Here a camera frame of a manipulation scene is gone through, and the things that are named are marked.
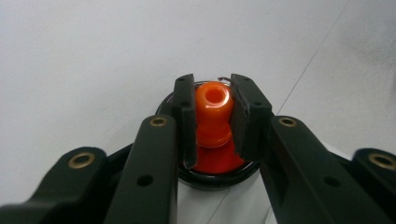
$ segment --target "screw hole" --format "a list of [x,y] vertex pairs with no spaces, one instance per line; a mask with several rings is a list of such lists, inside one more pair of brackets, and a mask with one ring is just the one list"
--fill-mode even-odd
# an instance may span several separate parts
[[332,176],[326,176],[324,177],[324,182],[329,185],[332,186],[334,188],[338,188],[340,187],[340,181],[338,181],[336,178],[332,177]]
[[140,187],[147,187],[152,184],[153,181],[154,178],[151,175],[142,175],[137,179],[136,183]]
[[279,122],[286,127],[295,127],[297,122],[294,119],[282,118]]
[[164,118],[154,118],[150,122],[151,126],[160,127],[166,124],[166,119]]
[[72,169],[81,169],[84,168],[95,160],[95,155],[91,152],[81,152],[70,159],[68,165]]
[[388,155],[372,153],[369,155],[369,160],[379,167],[396,171],[396,161]]
[[189,103],[189,102],[181,102],[181,105],[182,105],[182,106],[189,106],[190,103]]

